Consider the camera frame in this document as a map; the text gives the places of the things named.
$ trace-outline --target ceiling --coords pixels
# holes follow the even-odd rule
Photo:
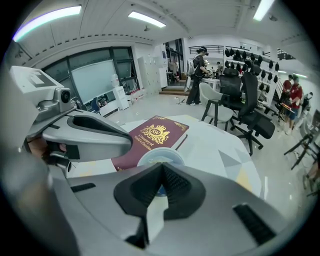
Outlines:
[[[268,15],[258,22],[253,16],[259,0],[43,0],[24,23],[65,7],[81,5],[81,12],[44,24],[10,47],[18,65],[28,66],[31,60],[34,63],[88,42],[117,40],[158,45],[197,35],[238,35],[295,56],[295,44],[309,39],[279,2],[276,0]],[[148,15],[166,26],[158,28],[129,18],[132,11]],[[271,14],[278,21],[269,20]],[[150,28],[147,32],[144,31],[146,25]]]

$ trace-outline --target red shirt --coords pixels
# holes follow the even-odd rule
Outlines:
[[[285,80],[284,83],[283,83],[283,89],[282,91],[285,93],[286,90],[290,90],[291,88],[291,83],[289,80]]]
[[[300,100],[302,99],[302,87],[296,84],[294,84],[290,90],[290,98],[294,100],[296,97],[298,97]],[[298,109],[300,105],[296,104],[297,102],[292,103],[293,109]]]

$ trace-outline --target white chair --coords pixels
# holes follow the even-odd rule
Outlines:
[[[211,118],[209,124],[211,124],[213,120],[214,126],[217,126],[218,122],[225,123],[224,130],[227,131],[228,121],[232,118],[234,112],[230,108],[221,106],[220,100],[223,97],[229,100],[229,96],[215,91],[206,82],[199,84],[199,90],[201,102],[206,106],[201,120],[204,121],[206,116],[208,116]]]

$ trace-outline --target floor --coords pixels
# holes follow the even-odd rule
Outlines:
[[[107,118],[118,125],[148,119],[155,115],[163,117],[190,115],[200,120],[205,107],[186,105],[186,100],[184,96],[156,95],[140,99],[130,108],[115,112]],[[306,155],[301,163],[291,170],[291,166],[297,159],[296,155],[289,153],[285,156],[284,152],[293,147],[301,139],[301,135],[297,130],[294,130],[290,136],[286,135],[284,129],[288,127],[279,125],[276,116],[273,117],[273,123],[276,125],[276,130],[271,139],[258,137],[264,145],[263,149],[258,150],[258,147],[253,144],[252,160],[261,179],[264,199],[291,222],[304,210],[306,192],[303,189],[302,177],[309,171],[313,160],[311,156]],[[224,124],[218,124],[218,127],[224,129]],[[230,131],[230,128],[228,132],[236,136],[241,134],[236,129]],[[247,141],[245,139],[242,141],[249,150]]]

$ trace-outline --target woman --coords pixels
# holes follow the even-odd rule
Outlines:
[[[199,84],[202,80],[202,77],[207,74],[210,76],[210,72],[205,68],[205,60],[204,55],[207,54],[207,48],[202,46],[200,49],[196,51],[198,54],[193,59],[193,67],[194,75],[192,76],[193,84],[190,90],[188,99],[186,100],[187,105],[199,105],[200,101],[200,92],[199,92]]]

